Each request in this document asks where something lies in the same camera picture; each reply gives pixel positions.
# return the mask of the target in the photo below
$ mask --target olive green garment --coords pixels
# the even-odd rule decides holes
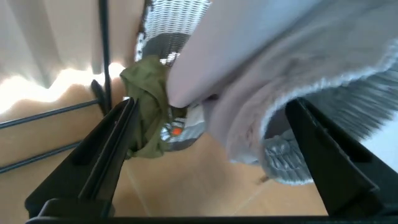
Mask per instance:
[[[127,96],[139,99],[139,124],[132,133],[132,143],[127,158],[155,158],[167,150],[167,142],[161,140],[160,132],[174,116],[185,116],[186,109],[172,108],[165,89],[168,68],[161,64],[158,56],[148,56],[120,74]]]

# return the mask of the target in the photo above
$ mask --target beige curtain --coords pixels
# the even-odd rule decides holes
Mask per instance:
[[[111,62],[134,61],[143,0],[109,1]],[[0,83],[22,76],[48,88],[61,70],[102,71],[97,0],[0,0]]]

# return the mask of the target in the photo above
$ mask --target metal rack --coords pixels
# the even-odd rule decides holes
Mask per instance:
[[[53,115],[60,114],[60,113],[65,113],[68,111],[78,110],[78,109],[85,108],[87,106],[91,106],[91,105],[95,105],[95,104],[99,104],[99,107],[101,108],[101,111],[103,112],[104,115],[109,113],[109,111],[112,108],[112,97],[111,97],[111,79],[109,76],[109,68],[108,68],[109,64],[110,64],[109,29],[108,29],[108,1],[107,0],[98,0],[98,10],[99,10],[99,23],[101,26],[101,38],[102,38],[102,46],[103,46],[103,64],[104,64],[104,75],[105,75],[104,90],[105,91],[103,91],[101,85],[96,80],[93,80],[91,82],[91,89],[93,90],[93,92],[95,94],[95,97],[96,97],[95,100],[87,101],[84,103],[79,103],[77,105],[68,106],[65,108],[57,109],[57,110],[44,112],[41,114],[36,114],[36,115],[29,116],[26,118],[15,119],[12,121],[6,121],[3,123],[0,123],[0,129],[9,128],[9,127],[12,127],[12,126],[15,126],[18,124],[35,121],[37,119],[46,118],[49,116],[53,116]],[[0,167],[0,174],[10,171],[10,170],[13,170],[13,169],[16,169],[18,167],[30,164],[32,162],[39,161],[46,157],[56,155],[60,152],[66,151],[68,149],[73,149],[74,147],[77,147],[79,145],[79,143],[80,143],[80,141],[74,142],[74,143],[71,143],[66,146],[52,149],[43,154],[39,154],[34,157],[24,159],[22,161],[15,162],[13,164],[9,164],[7,166]]]

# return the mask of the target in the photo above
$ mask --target clothing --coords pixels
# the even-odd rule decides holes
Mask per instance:
[[[204,102],[207,130],[229,158],[304,184],[281,176],[278,164],[289,161],[270,149],[288,142],[296,152],[290,137],[270,140],[289,136],[284,105],[306,96],[356,139],[372,134],[398,110],[397,11],[397,1],[215,1],[170,71],[170,104],[218,94]],[[285,169],[305,168],[302,157],[295,164]]]
[[[133,133],[128,157],[162,156],[169,145],[167,141],[161,140],[161,130],[175,118],[186,116],[185,108],[169,107],[165,89],[167,69],[157,56],[148,56],[120,74],[127,96],[138,103],[140,111],[140,122]]]

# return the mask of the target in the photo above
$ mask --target dark object on floor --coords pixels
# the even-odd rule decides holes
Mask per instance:
[[[110,218],[113,193],[137,123],[132,99],[118,104],[27,198],[27,223],[397,223],[398,175],[303,99],[289,123],[329,217]]]

